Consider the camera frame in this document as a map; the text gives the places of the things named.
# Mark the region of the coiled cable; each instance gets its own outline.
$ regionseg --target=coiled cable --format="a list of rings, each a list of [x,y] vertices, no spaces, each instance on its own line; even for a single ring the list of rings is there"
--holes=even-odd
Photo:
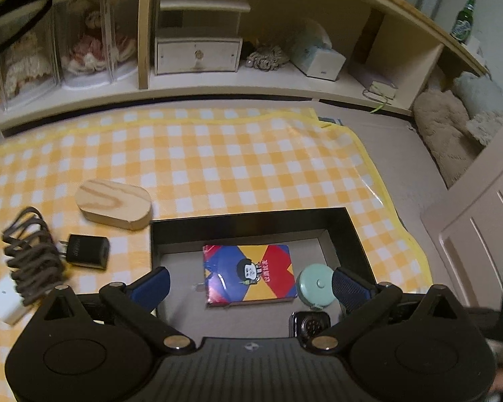
[[[38,225],[39,230],[29,232],[33,225]],[[8,244],[4,254],[11,258],[6,264],[15,269],[11,272],[11,278],[16,283],[16,291],[22,296],[24,306],[33,304],[47,291],[63,283],[65,266],[60,252],[47,223],[36,208],[21,210],[12,224],[2,232],[2,240]]]

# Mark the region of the oval wooden piece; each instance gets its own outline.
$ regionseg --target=oval wooden piece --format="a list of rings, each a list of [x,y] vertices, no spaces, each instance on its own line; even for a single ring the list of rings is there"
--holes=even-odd
[[[149,193],[130,184],[84,181],[74,200],[87,220],[127,230],[145,228],[152,217]]]

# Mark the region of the yellow checkered cloth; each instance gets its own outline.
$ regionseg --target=yellow checkered cloth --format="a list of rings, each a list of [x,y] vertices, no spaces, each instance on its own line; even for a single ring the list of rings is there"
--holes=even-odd
[[[72,269],[77,293],[130,283],[151,268],[149,229],[130,232],[82,217],[74,194],[91,178],[145,188],[154,218],[345,206],[378,281],[405,291],[431,284],[427,259],[359,139],[318,121],[312,109],[128,109],[0,143],[0,236],[33,205],[55,240],[71,233],[109,237],[105,272]],[[8,273],[2,248],[0,239],[0,279]],[[13,399],[4,361],[29,319],[14,327],[0,322],[0,401]]]

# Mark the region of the green glass bottle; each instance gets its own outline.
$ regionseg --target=green glass bottle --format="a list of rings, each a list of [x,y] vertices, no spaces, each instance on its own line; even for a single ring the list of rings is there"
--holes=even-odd
[[[453,30],[451,30],[451,36],[453,36],[458,42],[465,43],[469,38],[469,34],[473,28],[474,7],[475,0],[468,0],[464,9],[460,10],[456,16]]]

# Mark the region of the phone charger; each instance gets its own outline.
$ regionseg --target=phone charger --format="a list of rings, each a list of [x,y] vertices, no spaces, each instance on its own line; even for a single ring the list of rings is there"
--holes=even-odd
[[[14,325],[24,316],[30,307],[22,303],[22,296],[16,291],[16,283],[9,275],[0,280],[0,320],[8,325]]]

